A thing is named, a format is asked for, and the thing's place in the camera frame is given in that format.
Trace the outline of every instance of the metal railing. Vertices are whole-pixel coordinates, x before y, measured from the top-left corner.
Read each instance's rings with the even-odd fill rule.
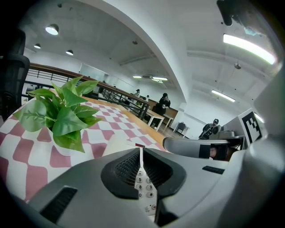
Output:
[[[49,81],[58,81],[66,83],[72,78],[79,77],[81,75],[60,68],[31,63],[27,76],[46,79]],[[83,78],[77,83],[77,85],[79,85],[83,81],[88,81],[88,80],[94,80],[94,79],[83,76]],[[53,88],[53,86],[50,83],[33,82],[28,79],[26,79],[25,83],[36,85],[38,88],[42,87]],[[99,89],[99,91],[101,91],[100,93],[101,95],[99,95],[99,92],[98,93],[92,92],[89,94],[85,94],[85,96],[97,100],[103,100],[110,103],[122,105],[128,110],[131,110],[141,119],[143,119],[144,116],[146,115],[147,109],[150,104],[145,100],[142,100],[134,96],[133,94],[129,94],[126,91],[120,90],[101,81],[98,83],[97,87],[101,88]]]

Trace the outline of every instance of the white table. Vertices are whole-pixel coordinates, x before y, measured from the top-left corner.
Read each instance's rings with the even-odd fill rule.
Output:
[[[176,127],[174,128],[174,130],[173,130],[173,132],[175,132],[176,131],[176,129],[178,128],[178,125],[180,124],[181,122],[179,122],[177,125],[176,125]],[[187,131],[188,131],[188,129],[189,129],[190,127],[188,127],[187,125],[185,126],[185,129],[186,129],[186,131],[185,131],[185,133],[184,133],[184,135],[183,135],[183,138],[185,137],[185,135],[186,135],[186,133],[187,133]]]
[[[169,120],[168,120],[168,122],[167,122],[167,124],[166,124],[166,126],[165,126],[165,128],[167,128],[167,126],[168,126],[168,124],[169,124],[169,122],[172,120],[173,121],[173,117],[171,117],[171,116],[168,116],[168,115],[166,115],[166,114],[164,114],[163,116],[165,116],[166,118],[168,118]]]
[[[147,110],[147,114],[151,117],[151,119],[148,122],[148,126],[151,125],[154,118],[160,119],[159,125],[156,128],[156,131],[158,131],[160,128],[160,125],[162,124],[162,121],[164,120],[164,116],[158,115],[157,113],[155,113],[149,109]]]

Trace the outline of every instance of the person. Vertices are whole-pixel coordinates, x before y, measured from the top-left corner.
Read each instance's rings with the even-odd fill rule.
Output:
[[[164,93],[162,98],[160,98],[159,102],[156,103],[154,112],[158,115],[163,116],[166,112],[166,109],[170,108],[170,100],[168,99],[168,94]],[[159,125],[160,119],[155,119],[151,124],[155,123],[155,129]]]
[[[137,89],[136,91],[137,92],[134,95],[139,98],[139,89]]]
[[[213,123],[208,123],[203,127],[203,132],[200,134],[199,139],[206,140],[209,139],[212,134],[213,127],[219,124],[218,119],[214,119]]]

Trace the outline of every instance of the desk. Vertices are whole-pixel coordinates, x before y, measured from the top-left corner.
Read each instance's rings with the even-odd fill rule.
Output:
[[[160,119],[159,125],[158,125],[157,128],[156,128],[156,131],[158,131],[160,125],[162,124],[162,121],[164,120],[164,117],[161,116],[161,115],[158,115],[157,113],[155,113],[155,112],[153,112],[153,111],[151,111],[151,110],[149,110],[149,109],[147,110],[147,114],[148,114],[149,116],[151,116],[151,119],[150,119],[149,122],[148,122],[148,126],[151,125],[151,123],[152,123],[152,121],[153,121],[154,118]]]
[[[166,118],[168,118],[169,120],[168,120],[168,122],[167,122],[167,124],[166,124],[166,126],[165,126],[165,128],[167,128],[167,126],[168,126],[168,124],[169,124],[169,122],[171,121],[171,120],[173,120],[174,118],[173,117],[171,117],[171,116],[168,116],[168,115],[166,115],[166,114],[164,114],[163,116],[165,116]]]
[[[176,129],[178,128],[178,124],[177,124],[176,127],[174,128],[173,132],[175,132]],[[187,133],[187,131],[188,131],[189,128],[190,128],[190,127],[188,127],[187,125],[185,126],[186,131],[185,131],[185,133],[184,133],[184,135],[183,135],[183,138],[185,137],[185,135],[186,135],[186,133]]]
[[[67,157],[54,146],[47,128],[27,132],[10,116],[0,128],[0,176],[10,193],[24,201],[59,175],[84,161],[102,157],[112,135],[163,150],[164,137],[117,104],[85,98],[103,120],[81,131],[85,153]]]

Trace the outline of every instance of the chair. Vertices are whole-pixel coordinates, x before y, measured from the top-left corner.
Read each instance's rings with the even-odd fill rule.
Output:
[[[186,128],[186,124],[181,122],[181,123],[178,124],[177,129],[176,129],[175,132],[178,132],[181,135],[185,128]]]
[[[22,105],[22,90],[30,61],[23,56],[25,33],[16,30],[15,39],[9,52],[0,59],[0,115],[5,121]]]

